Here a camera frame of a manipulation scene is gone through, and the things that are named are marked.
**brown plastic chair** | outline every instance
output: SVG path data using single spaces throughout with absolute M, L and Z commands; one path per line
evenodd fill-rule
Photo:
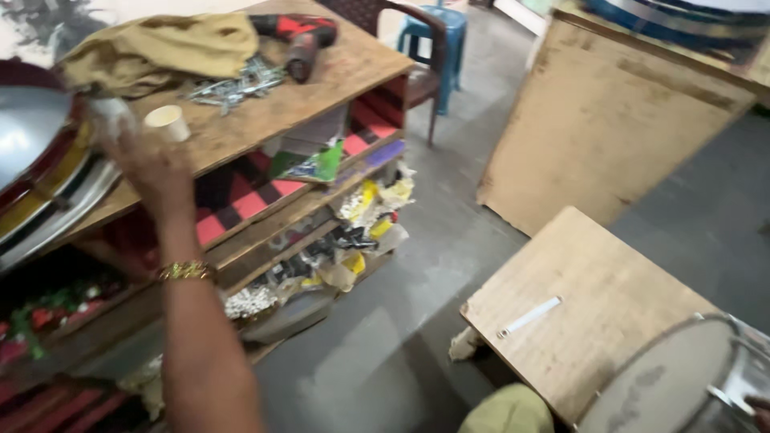
M 377 37 L 377 19 L 384 9 L 394 9 L 411 15 L 430 27 L 433 47 L 430 53 L 430 68 L 416 63 L 409 74 L 407 84 L 407 107 L 416 107 L 428 99 L 433 99 L 428 131 L 428 146 L 433 145 L 433 132 L 436 126 L 441 69 L 444 67 L 444 53 L 447 51 L 447 29 L 438 18 L 419 7 L 401 0 L 317 0 L 339 16 L 352 22 Z

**red drill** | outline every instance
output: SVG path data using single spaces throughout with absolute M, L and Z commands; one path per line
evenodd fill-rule
M 289 43 L 286 72 L 297 82 L 310 78 L 318 49 L 336 40 L 336 23 L 328 18 L 304 14 L 250 15 L 260 35 Z

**concrete floor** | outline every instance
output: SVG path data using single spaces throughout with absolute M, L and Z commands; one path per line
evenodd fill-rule
M 528 238 L 475 203 L 477 181 L 507 121 L 534 36 L 471 8 L 463 91 L 439 118 L 409 113 L 407 162 L 415 198 L 400 222 L 411 238 L 343 297 L 332 315 L 260 362 L 270 431 L 456 431 L 494 387 L 447 349 L 457 310 Z M 633 206 L 611 231 L 719 307 L 764 331 L 770 245 L 770 122 L 746 116 Z

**white paper cup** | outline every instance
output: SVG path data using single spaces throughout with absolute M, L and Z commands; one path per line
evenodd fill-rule
M 157 132 L 168 142 L 185 141 L 190 137 L 190 129 L 182 117 L 182 107 L 162 106 L 154 109 L 145 117 L 145 126 Z

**khaki cloth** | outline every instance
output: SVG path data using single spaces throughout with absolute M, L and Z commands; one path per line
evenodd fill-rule
M 548 406 L 526 385 L 513 384 L 485 398 L 458 433 L 554 433 Z
M 69 85 L 147 95 L 186 74 L 236 77 L 257 50 L 244 12 L 157 15 L 99 30 L 59 62 Z

